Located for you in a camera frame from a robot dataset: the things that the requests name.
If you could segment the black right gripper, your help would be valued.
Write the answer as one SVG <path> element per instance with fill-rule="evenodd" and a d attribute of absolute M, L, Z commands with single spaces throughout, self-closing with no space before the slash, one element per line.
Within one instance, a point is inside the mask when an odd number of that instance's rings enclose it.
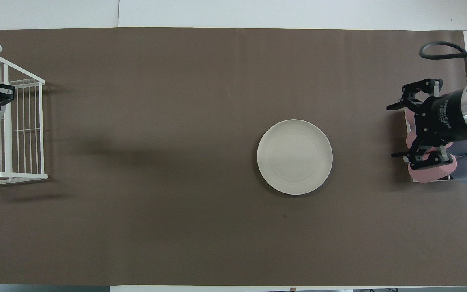
<path fill-rule="evenodd" d="M 426 170 L 451 165 L 453 157 L 443 147 L 449 142 L 467 140 L 467 124 L 462 114 L 463 89 L 440 96 L 441 79 L 423 79 L 402 87 L 400 101 L 387 106 L 388 111 L 407 108 L 415 113 L 417 138 L 400 157 L 412 170 Z"/>

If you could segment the cream round plate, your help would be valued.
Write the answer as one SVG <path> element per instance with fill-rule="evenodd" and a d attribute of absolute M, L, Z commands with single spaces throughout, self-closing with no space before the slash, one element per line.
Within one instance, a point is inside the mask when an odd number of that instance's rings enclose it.
<path fill-rule="evenodd" d="M 324 131 L 305 120 L 289 119 L 265 131 L 256 161 L 269 186 L 283 194 L 301 196 L 326 183 L 334 155 Z"/>

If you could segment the brown table mat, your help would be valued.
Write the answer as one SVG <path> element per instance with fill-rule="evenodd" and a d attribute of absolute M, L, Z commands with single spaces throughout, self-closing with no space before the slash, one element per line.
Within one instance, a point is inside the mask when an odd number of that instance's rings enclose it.
<path fill-rule="evenodd" d="M 411 181 L 402 85 L 465 85 L 421 59 L 452 31 L 0 31 L 46 81 L 48 180 L 0 186 L 0 284 L 467 286 L 467 185 Z M 301 196 L 256 161 L 274 124 L 334 162 Z"/>

